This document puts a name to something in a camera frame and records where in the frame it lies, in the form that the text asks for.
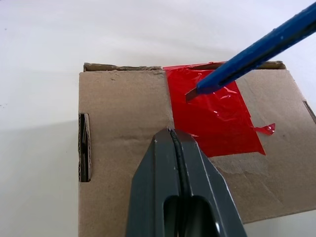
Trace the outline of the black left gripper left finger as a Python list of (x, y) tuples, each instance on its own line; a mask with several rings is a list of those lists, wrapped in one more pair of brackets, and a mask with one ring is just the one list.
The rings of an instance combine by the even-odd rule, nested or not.
[(179, 173), (170, 130), (156, 133), (131, 184), (126, 236), (175, 237)]

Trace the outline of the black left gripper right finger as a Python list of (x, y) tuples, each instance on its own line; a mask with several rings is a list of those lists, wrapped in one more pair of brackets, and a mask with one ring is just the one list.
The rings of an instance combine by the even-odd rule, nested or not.
[(172, 131), (180, 181), (180, 237), (244, 237), (224, 177), (188, 134)]

